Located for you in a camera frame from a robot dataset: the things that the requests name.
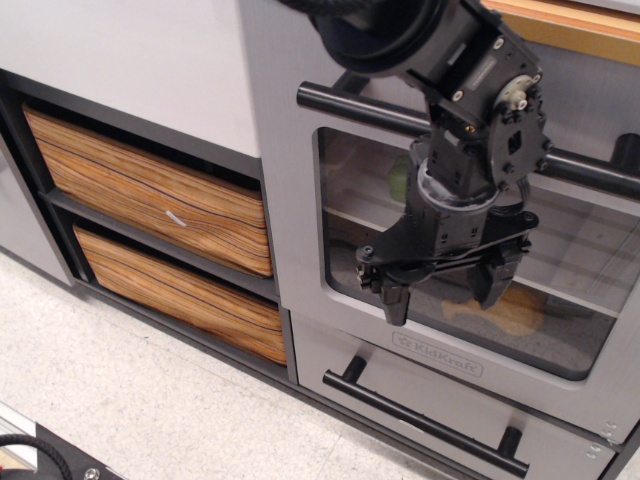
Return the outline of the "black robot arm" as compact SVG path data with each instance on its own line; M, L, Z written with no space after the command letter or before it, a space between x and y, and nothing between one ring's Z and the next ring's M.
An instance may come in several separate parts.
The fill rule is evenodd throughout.
M411 288L463 269L474 299L492 307L509 287L538 218L524 202L543 167L537 58L477 1L294 1L340 66L396 76L424 96L428 136L409 150L405 209L356 253L360 285L380 296L387 321L405 323Z

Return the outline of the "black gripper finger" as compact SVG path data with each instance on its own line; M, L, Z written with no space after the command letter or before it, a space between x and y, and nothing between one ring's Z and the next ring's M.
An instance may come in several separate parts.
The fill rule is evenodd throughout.
M494 306L511 284L524 256L521 247L491 247L469 269L469 286L482 309Z
M381 288L380 298L386 321L391 325L404 325L410 303L410 288L406 284L387 283Z

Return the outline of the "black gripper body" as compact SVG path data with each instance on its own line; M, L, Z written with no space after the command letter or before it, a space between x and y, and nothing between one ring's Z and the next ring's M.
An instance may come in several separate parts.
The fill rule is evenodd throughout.
M412 161L402 216L356 250L360 288L380 296L384 284L411 290L457 270L466 272L469 285L469 269L482 250L521 247L525 256L539 219L523 201L498 206L500 194L499 187L485 184L477 193L458 196L432 174L427 161Z

